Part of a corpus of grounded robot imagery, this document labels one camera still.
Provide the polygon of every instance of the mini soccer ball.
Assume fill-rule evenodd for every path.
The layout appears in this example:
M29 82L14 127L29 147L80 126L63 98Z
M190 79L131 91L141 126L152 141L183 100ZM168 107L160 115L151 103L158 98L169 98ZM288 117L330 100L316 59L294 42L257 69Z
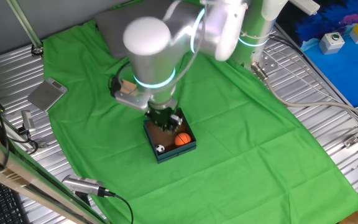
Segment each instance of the mini soccer ball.
M164 148L162 145L158 145L158 146L155 147L155 150L156 150L159 154L161 154L161 153L163 153L163 152L165 151L165 148Z

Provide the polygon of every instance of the green cloth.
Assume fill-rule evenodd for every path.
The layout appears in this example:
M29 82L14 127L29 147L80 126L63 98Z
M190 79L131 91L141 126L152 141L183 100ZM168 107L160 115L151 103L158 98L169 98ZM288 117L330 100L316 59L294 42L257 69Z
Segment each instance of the green cloth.
M67 159L124 197L135 223L320 224L358 210L358 195L316 139L235 63L197 56L175 93L197 149L158 164L143 113L109 94L126 60L110 56L95 22L49 37L44 49L45 78L68 88L49 112ZM119 199L94 200L113 223L129 223Z

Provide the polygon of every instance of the basketball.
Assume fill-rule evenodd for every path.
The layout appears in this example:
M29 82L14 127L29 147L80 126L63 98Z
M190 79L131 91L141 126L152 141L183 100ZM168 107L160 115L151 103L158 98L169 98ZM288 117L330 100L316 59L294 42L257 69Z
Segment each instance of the basketball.
M189 142L191 142L191 137L187 133L180 133L175 138L175 145L177 146L183 146Z

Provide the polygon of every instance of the box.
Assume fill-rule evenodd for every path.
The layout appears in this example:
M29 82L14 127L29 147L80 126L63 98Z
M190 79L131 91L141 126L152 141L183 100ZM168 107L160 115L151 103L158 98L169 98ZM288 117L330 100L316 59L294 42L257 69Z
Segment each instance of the box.
M167 131L163 132L160 128L156 127L153 122L151 122L151 120L144 121L144 129L158 163L165 162L176 156L180 156L186 152L190 152L196 149L197 140L190 129L185 115L180 108L177 109L175 114L183 118L183 122L178 130L171 134L168 134ZM184 146L176 146L175 138L180 133L189 134L191 137L191 142L185 144ZM162 154L158 154L158 152L155 150L155 147L159 144L165 147L165 151Z
M338 53L342 46L345 44L342 36L338 32L325 34L318 44L323 54Z

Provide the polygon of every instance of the green button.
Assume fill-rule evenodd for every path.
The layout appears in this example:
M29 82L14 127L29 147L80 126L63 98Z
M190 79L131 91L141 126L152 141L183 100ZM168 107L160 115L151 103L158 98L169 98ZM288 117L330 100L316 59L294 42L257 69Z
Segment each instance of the green button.
M333 40L339 40L340 37L341 37L341 36L340 36L340 35L337 35L337 34L333 34L333 35L332 35Z

